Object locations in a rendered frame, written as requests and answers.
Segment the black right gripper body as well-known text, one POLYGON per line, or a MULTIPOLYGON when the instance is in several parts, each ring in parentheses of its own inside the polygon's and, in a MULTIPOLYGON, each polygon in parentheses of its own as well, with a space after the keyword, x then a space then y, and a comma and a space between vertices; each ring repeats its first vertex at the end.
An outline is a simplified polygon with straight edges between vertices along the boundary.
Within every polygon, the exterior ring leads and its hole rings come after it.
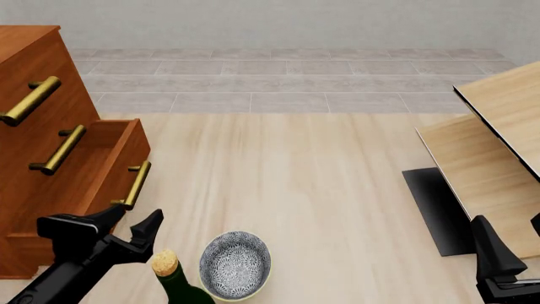
POLYGON ((519 280, 513 275, 476 275, 484 304, 540 304, 540 278, 519 280))

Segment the green bottle with cork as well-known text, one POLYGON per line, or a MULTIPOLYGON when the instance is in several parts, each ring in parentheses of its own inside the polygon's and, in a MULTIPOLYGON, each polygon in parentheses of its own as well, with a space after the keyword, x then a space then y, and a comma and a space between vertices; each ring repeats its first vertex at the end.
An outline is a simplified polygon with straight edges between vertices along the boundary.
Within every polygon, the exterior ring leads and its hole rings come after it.
POLYGON ((181 264, 172 250, 157 252, 151 267, 165 290, 168 304, 215 304, 208 293, 188 283, 181 264))

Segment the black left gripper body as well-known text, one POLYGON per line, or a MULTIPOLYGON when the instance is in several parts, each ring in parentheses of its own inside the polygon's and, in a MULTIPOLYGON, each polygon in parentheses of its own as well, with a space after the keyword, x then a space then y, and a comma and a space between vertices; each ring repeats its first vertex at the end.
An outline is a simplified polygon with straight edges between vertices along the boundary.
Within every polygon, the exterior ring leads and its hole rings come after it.
POLYGON ((88 258, 90 263, 98 265, 147 263, 148 260, 149 240, 132 237, 130 242, 125 242, 113 235, 107 235, 96 242, 88 258))

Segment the grey patterned bowl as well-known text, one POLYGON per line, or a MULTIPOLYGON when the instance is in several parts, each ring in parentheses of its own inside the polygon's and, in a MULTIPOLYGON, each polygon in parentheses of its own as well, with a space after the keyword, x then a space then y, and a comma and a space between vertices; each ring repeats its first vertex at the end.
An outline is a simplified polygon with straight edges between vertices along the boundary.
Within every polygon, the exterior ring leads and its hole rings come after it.
POLYGON ((215 237, 199 259, 199 279, 204 290, 219 301, 252 298, 267 283, 272 258, 266 243, 244 231, 215 237))

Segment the wooden cabinet with drawers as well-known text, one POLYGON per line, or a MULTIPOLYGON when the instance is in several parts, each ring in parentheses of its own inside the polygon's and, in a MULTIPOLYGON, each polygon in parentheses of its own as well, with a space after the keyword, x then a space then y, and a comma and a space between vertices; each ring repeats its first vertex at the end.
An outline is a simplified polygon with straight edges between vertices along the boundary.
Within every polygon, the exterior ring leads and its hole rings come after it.
POLYGON ((0 280, 54 259, 36 221, 132 209, 148 176, 142 123, 100 118, 55 25, 0 25, 0 280))

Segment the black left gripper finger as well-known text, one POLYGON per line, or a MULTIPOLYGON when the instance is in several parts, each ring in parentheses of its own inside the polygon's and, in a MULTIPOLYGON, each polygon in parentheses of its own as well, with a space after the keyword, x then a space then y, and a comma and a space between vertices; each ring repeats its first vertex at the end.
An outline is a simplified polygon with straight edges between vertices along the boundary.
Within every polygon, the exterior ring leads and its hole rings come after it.
POLYGON ((112 204, 110 208, 96 214, 92 214, 90 219, 98 229, 98 235, 108 235, 122 217, 126 214, 123 204, 112 204))
POLYGON ((156 209, 145 220, 130 227, 132 233, 130 244, 142 252, 152 254, 155 238, 163 220, 162 209, 156 209))

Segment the pale wood shelf black base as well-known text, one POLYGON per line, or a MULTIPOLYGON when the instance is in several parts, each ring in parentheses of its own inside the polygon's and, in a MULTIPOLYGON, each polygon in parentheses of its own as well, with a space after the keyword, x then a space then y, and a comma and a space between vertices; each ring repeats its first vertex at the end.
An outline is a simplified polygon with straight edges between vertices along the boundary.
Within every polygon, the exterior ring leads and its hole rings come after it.
POLYGON ((416 132, 468 218, 518 258, 540 258, 540 62, 454 88, 470 114, 416 132))

